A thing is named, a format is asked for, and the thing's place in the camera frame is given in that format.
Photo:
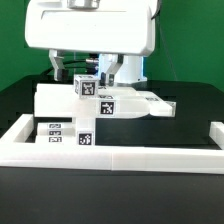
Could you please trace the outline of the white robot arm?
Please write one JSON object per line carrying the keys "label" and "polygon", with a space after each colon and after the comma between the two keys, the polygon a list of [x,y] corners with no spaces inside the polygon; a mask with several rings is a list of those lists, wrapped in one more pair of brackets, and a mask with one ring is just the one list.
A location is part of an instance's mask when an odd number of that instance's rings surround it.
{"label": "white robot arm", "polygon": [[54,79],[66,74],[63,54],[99,56],[99,72],[116,84],[144,80],[143,59],[155,49],[159,0],[30,0],[25,40],[47,49]]}

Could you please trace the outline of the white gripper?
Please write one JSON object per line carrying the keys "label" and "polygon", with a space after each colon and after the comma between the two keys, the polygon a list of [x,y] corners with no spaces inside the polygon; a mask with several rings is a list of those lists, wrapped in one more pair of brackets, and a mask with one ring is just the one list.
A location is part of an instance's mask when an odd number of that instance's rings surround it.
{"label": "white gripper", "polygon": [[55,81],[66,81],[69,71],[63,52],[116,54],[101,85],[113,86],[124,55],[148,56],[155,48],[157,0],[100,0],[96,9],[75,9],[67,0],[30,0],[25,39],[33,48],[50,49]]}

